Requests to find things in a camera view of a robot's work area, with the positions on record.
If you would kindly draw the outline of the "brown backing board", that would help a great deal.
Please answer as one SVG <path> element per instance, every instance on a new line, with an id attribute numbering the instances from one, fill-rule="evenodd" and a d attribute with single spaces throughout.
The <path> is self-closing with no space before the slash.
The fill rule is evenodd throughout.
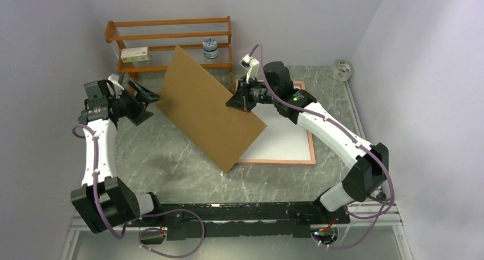
<path id="1" fill-rule="evenodd" d="M 229 172 L 266 124 L 226 107 L 232 94 L 181 47 L 174 49 L 157 108 L 223 172 Z"/>

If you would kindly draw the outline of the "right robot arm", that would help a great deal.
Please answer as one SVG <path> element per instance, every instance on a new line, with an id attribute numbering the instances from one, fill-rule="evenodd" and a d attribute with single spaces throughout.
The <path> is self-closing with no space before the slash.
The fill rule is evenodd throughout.
<path id="1" fill-rule="evenodd" d="M 240 65 L 245 75 L 236 82 L 229 108 L 250 112 L 259 104 L 275 107 L 277 113 L 325 143 L 349 168 L 340 183 L 324 191 L 314 207 L 314 217 L 329 222 L 336 210 L 353 202 L 364 202 L 384 182 L 389 182 L 389 151 L 382 143 L 372 144 L 337 121 L 317 99 L 296 88 L 281 61 L 264 67 L 247 55 Z"/>

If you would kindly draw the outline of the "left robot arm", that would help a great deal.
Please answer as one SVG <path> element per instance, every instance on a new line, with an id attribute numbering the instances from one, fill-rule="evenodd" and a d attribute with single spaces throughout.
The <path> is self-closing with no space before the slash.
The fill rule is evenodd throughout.
<path id="1" fill-rule="evenodd" d="M 108 230 L 117 239 L 124 237 L 129 222 L 141 218 L 155 226 L 164 212 L 156 206 L 154 194 L 137 196 L 116 172 L 118 121 L 126 117 L 138 126 L 153 116 L 148 105 L 162 100 L 162 96 L 133 79 L 128 80 L 128 85 L 124 88 L 122 77 L 115 74 L 84 84 L 84 109 L 71 130 L 86 142 L 84 176 L 81 187 L 71 191 L 71 203 L 93 233 Z"/>

